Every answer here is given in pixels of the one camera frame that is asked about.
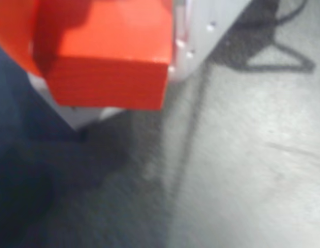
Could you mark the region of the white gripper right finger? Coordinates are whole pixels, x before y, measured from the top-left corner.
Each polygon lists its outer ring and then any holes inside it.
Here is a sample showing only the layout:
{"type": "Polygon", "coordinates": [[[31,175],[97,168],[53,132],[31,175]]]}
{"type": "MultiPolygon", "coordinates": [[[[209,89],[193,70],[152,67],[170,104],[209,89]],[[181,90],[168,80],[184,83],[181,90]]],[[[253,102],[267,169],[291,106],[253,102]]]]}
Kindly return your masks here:
{"type": "Polygon", "coordinates": [[[174,1],[169,81],[187,79],[250,3],[250,0],[174,1]]]}

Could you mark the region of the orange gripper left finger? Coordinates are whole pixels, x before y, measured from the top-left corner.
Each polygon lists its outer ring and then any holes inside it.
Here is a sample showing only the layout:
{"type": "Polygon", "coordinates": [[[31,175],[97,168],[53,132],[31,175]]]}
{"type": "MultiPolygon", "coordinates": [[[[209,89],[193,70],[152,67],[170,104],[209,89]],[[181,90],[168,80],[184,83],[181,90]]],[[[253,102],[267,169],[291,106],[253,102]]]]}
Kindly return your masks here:
{"type": "Polygon", "coordinates": [[[60,54],[70,29],[82,27],[91,1],[0,1],[0,47],[26,72],[48,78],[84,71],[91,58],[60,54]]]}

